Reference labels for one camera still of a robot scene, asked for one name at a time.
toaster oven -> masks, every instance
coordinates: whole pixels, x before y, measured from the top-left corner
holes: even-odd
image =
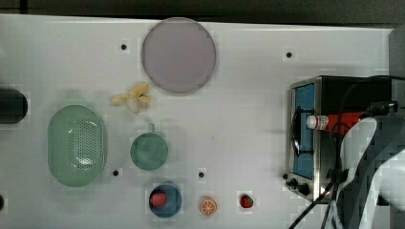
[[[285,178],[290,191],[310,201],[330,182],[327,172],[334,168],[335,148],[329,132],[307,127],[307,117],[338,114],[343,96],[353,84],[357,86],[348,94],[344,113],[365,112],[372,102],[392,99],[388,78],[321,75],[290,86],[289,171]]]

round plate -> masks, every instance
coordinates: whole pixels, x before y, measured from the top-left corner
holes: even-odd
[[[191,92],[208,82],[216,50],[209,32],[199,23],[173,17],[157,24],[142,46],[142,64],[154,83],[175,93]]]

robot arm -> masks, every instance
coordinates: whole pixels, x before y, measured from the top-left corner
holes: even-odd
[[[388,115],[363,119],[345,136],[341,158],[349,175],[331,205],[336,228],[372,228],[378,194],[399,209],[405,208],[405,198],[400,195],[404,186],[401,175],[405,175],[403,118]]]

blue screen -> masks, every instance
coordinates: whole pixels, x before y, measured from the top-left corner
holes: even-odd
[[[313,84],[308,84],[295,89],[295,108],[301,107],[305,110],[315,108],[315,90]],[[307,127],[307,117],[310,114],[302,113],[301,118],[301,140],[300,150],[313,151],[313,130]],[[294,155],[293,173],[313,179],[313,154]]]

mounting hole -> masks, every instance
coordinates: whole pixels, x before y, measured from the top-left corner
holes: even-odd
[[[4,208],[4,199],[3,197],[0,195],[0,211]]]

